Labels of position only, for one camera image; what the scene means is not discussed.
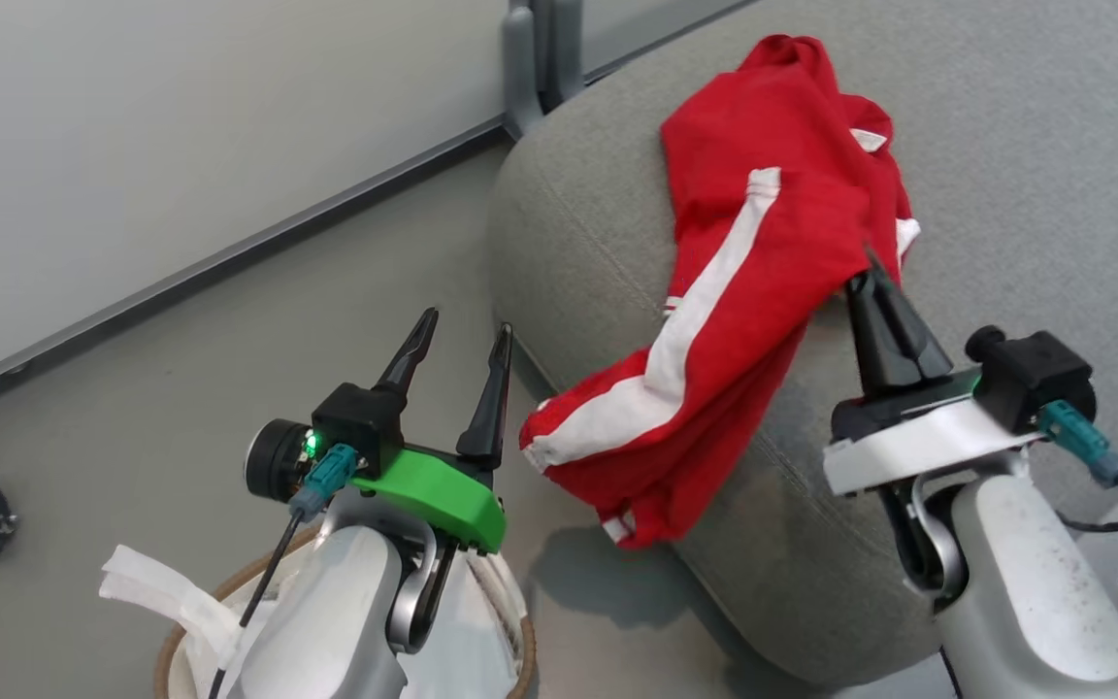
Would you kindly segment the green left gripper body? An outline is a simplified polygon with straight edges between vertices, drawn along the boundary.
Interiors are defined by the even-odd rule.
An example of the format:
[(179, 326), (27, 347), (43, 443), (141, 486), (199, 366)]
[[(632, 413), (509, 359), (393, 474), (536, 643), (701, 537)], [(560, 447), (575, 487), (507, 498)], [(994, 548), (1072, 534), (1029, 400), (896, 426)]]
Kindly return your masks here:
[(506, 539), (506, 513), (494, 491), (493, 470), (448, 452), (409, 444), (378, 478), (359, 470), (349, 483), (421, 518), (461, 548), (498, 554)]

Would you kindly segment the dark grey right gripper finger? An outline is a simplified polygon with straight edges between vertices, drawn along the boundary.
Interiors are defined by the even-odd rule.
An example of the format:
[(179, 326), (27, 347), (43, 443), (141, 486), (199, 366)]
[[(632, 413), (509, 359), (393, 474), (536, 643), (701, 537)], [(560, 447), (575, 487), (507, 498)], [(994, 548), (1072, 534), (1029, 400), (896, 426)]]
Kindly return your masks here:
[[(883, 271), (889, 275), (888, 270), (883, 266), (882, 262), (878, 259), (873, 251), (866, 249), (866, 258), (869, 259), (870, 266), (865, 271)], [(894, 282), (896, 280), (889, 275), (889, 278)], [(944, 352), (944, 349), (937, 341), (936, 336), (928, 327), (923, 319), (917, 313), (915, 306), (910, 304), (908, 297), (906, 300), (906, 309), (910, 312), (910, 319), (912, 319), (912, 332), (915, 342), (915, 382), (937, 382), (945, 378), (953, 371), (953, 363), (948, 355)]]
[(912, 319), (896, 283), (883, 271), (865, 271), (844, 285), (844, 296), (864, 394), (885, 395), (913, 385)]

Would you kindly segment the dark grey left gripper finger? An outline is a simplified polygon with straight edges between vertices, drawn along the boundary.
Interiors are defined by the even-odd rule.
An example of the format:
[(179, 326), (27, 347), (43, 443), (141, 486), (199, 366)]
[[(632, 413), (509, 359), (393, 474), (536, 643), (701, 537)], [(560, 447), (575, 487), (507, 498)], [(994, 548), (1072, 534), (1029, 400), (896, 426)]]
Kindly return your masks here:
[(501, 323), (491, 353), (487, 355), (487, 380), (480, 393), (477, 407), (467, 429), (457, 440), (457, 455), (467, 463), (502, 461), (513, 344), (513, 328), (509, 323)]
[(413, 325), (413, 331), (399, 346), (386, 370), (378, 377), (375, 390), (407, 395), (413, 384), (413, 377), (423, 359), (429, 353), (432, 337), (438, 328), (440, 313), (438, 306), (427, 306)]

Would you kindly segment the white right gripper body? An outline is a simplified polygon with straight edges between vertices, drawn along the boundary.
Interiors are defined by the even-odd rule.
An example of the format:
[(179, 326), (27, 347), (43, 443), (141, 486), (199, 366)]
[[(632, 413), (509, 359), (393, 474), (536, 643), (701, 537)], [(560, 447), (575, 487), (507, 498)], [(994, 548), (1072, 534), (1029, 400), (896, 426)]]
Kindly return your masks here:
[(1042, 434), (1003, 428), (972, 393), (976, 370), (877, 399), (841, 402), (831, 416), (833, 441), (822, 473), (835, 495), (945, 472), (968, 461), (1042, 441)]

